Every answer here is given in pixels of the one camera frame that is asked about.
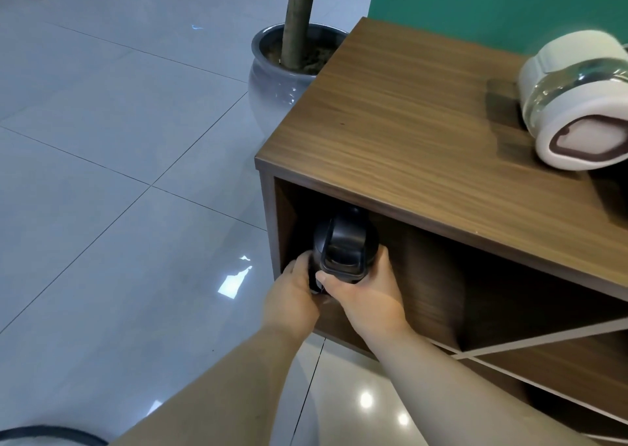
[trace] tree trunk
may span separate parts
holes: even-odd
[[[303,66],[303,50],[313,1],[288,0],[280,61],[287,69],[299,70]]]

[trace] tile floor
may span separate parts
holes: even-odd
[[[256,330],[246,81],[286,3],[0,0],[0,429],[112,440]],[[312,21],[350,30],[368,5],[315,0]],[[422,441],[378,363],[308,339],[273,446]]]

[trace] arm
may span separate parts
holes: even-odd
[[[318,280],[345,310],[380,360],[430,446],[593,446],[452,359],[406,322],[401,293],[383,246],[370,274],[346,284]]]
[[[290,364],[318,319],[309,257],[303,253],[275,281],[256,334],[113,444],[267,445]]]

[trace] hand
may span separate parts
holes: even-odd
[[[373,267],[357,284],[339,281],[323,271],[317,272],[316,278],[340,302],[349,322],[367,344],[411,329],[385,246],[379,246]]]
[[[306,251],[290,262],[264,301],[262,326],[286,329],[299,343],[312,333],[319,315],[310,293],[310,255]]]

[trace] green wall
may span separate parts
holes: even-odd
[[[519,53],[578,29],[628,43],[628,0],[371,0],[369,17]]]

